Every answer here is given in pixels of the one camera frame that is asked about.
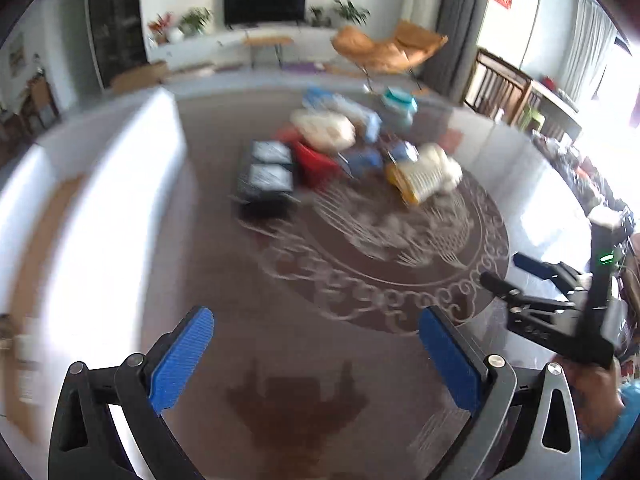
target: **white vase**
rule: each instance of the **white vase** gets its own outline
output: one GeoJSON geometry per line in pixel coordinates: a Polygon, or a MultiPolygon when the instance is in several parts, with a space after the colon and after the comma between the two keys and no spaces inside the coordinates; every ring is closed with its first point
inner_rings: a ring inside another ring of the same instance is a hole
{"type": "Polygon", "coordinates": [[[184,33],[178,27],[172,27],[167,31],[166,38],[169,43],[180,43],[184,39],[184,33]]]}

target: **person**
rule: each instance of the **person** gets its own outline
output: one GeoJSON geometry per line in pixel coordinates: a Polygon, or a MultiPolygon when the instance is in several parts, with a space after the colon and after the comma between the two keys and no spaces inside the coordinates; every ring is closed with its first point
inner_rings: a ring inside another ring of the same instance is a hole
{"type": "Polygon", "coordinates": [[[616,456],[640,414],[640,381],[620,387],[620,364],[611,368],[576,364],[561,356],[572,388],[580,430],[582,480],[597,480],[616,456]]]}

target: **potted plant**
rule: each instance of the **potted plant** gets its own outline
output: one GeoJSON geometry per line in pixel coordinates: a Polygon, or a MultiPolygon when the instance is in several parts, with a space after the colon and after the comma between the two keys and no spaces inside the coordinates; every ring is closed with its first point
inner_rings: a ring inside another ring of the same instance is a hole
{"type": "Polygon", "coordinates": [[[160,14],[158,14],[157,20],[146,24],[149,30],[153,33],[157,44],[167,42],[166,32],[171,26],[171,18],[172,14],[170,12],[166,13],[164,16],[160,16],[160,14]]]}
{"type": "Polygon", "coordinates": [[[334,0],[334,10],[345,22],[357,23],[358,25],[366,25],[367,19],[371,13],[363,7],[356,7],[351,0],[342,3],[340,0],[334,0]]]}
{"type": "Polygon", "coordinates": [[[201,34],[211,21],[211,11],[205,7],[191,7],[180,20],[180,28],[188,36],[201,34]]]}
{"type": "Polygon", "coordinates": [[[322,14],[324,13],[323,7],[310,7],[309,10],[313,14],[311,20],[312,27],[322,27],[322,14]]]}

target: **dark glass cabinet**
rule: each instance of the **dark glass cabinet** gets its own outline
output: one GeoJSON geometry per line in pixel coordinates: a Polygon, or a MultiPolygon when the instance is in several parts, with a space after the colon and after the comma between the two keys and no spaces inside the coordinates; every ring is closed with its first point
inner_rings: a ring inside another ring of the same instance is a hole
{"type": "Polygon", "coordinates": [[[102,86],[115,76],[145,64],[140,0],[87,0],[89,28],[102,86]]]}

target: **blue sleeve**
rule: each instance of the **blue sleeve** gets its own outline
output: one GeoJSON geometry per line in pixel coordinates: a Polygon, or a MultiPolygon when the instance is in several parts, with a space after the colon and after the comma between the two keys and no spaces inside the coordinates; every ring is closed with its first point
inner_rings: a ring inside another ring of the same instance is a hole
{"type": "Polygon", "coordinates": [[[617,455],[640,414],[640,381],[625,384],[620,390],[625,409],[616,425],[600,439],[580,442],[582,480],[597,480],[617,455]]]}

